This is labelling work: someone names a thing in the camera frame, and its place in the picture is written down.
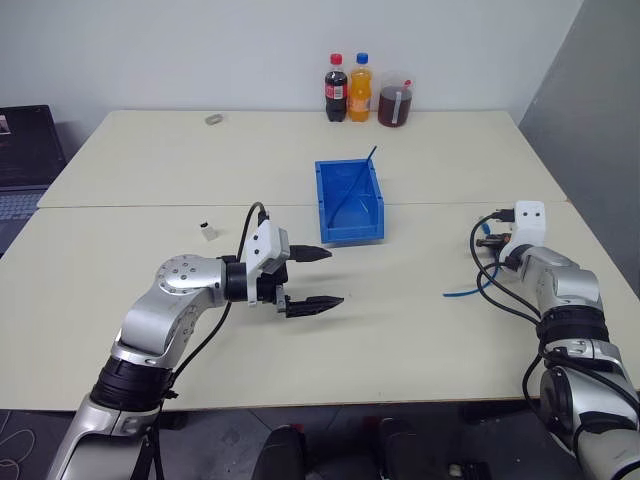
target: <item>white table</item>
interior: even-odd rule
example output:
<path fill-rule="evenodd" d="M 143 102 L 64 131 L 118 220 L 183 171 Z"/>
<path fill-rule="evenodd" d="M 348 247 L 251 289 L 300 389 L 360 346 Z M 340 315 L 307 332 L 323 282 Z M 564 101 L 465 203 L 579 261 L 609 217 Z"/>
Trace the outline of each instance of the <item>white table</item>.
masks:
<path fill-rule="evenodd" d="M 168 409 L 521 397 L 532 327 L 471 287 L 471 225 L 483 205 L 386 207 L 386 239 L 291 264 L 288 293 L 344 296 L 322 315 L 284 319 L 235 305 L 185 370 Z M 270 207 L 292 243 L 319 243 L 317 210 Z M 161 262 L 237 248 L 245 207 L 61 208 L 36 213 L 0 260 L 0 408 L 75 409 L 106 361 L 126 311 Z M 640 387 L 640 304 L 575 209 L 547 203 L 547 245 L 598 276 L 611 338 Z M 208 220 L 220 237 L 206 242 Z M 190 346 L 221 309 L 201 318 Z M 537 392 L 538 377 L 531 390 Z"/>
<path fill-rule="evenodd" d="M 227 112 L 209 126 L 211 113 L 111 113 L 39 206 L 314 205 L 314 162 L 374 145 L 387 205 L 566 198 L 505 112 L 412 112 L 398 129 L 323 112 Z"/>

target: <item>blue cable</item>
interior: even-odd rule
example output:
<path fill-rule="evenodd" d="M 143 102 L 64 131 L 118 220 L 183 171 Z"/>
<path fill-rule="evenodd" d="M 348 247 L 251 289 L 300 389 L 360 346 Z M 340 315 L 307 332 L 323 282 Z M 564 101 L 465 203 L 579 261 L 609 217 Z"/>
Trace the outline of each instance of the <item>blue cable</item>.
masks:
<path fill-rule="evenodd" d="M 487 223 L 482 224 L 482 232 L 485 235 L 491 234 L 491 228 L 489 228 L 489 224 Z M 498 275 L 498 270 L 500 270 L 500 267 L 496 266 L 495 270 L 491 274 L 491 278 L 496 278 L 496 276 Z M 482 285 L 482 288 L 485 289 L 489 285 L 491 285 L 491 282 L 487 280 L 485 284 Z M 446 298 L 466 297 L 467 295 L 473 295 L 474 293 L 478 293 L 479 291 L 480 290 L 478 290 L 477 288 L 474 288 L 473 290 L 467 290 L 466 292 L 443 293 L 442 296 Z"/>

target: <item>laptop screen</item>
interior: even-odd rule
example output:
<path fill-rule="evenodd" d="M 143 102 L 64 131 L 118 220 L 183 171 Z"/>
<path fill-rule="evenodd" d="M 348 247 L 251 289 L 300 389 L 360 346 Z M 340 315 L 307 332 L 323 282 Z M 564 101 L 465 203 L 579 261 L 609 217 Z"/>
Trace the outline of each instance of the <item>laptop screen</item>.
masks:
<path fill-rule="evenodd" d="M 0 108 L 0 189 L 46 187 L 65 165 L 49 107 Z"/>

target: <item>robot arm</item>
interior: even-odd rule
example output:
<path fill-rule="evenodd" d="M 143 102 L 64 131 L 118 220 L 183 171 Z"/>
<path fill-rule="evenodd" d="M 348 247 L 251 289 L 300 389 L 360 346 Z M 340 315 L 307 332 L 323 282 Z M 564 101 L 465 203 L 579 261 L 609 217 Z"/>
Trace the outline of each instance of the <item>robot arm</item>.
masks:
<path fill-rule="evenodd" d="M 542 246 L 542 203 L 518 202 L 512 229 L 500 259 L 540 311 L 541 420 L 589 480 L 640 478 L 638 396 L 609 341 L 596 276 Z"/>
<path fill-rule="evenodd" d="M 326 296 L 291 302 L 283 287 L 286 261 L 315 261 L 331 253 L 289 245 L 285 230 L 260 220 L 247 240 L 246 263 L 236 256 L 180 255 L 160 266 L 149 291 L 126 314 L 110 358 L 58 449 L 49 480 L 147 478 L 151 457 L 144 462 L 141 452 L 149 447 L 164 399 L 176 396 L 174 368 L 205 310 L 262 301 L 295 317 L 342 302 Z"/>

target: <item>orange soda bottle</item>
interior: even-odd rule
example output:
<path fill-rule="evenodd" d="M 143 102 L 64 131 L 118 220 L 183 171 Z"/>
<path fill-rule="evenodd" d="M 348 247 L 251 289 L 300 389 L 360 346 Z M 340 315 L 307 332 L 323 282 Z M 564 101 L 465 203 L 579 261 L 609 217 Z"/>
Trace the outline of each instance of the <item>orange soda bottle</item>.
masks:
<path fill-rule="evenodd" d="M 371 107 L 371 79 L 372 74 L 367 63 L 369 55 L 364 52 L 356 56 L 358 66 L 351 71 L 349 88 L 349 118 L 354 122 L 366 122 Z"/>

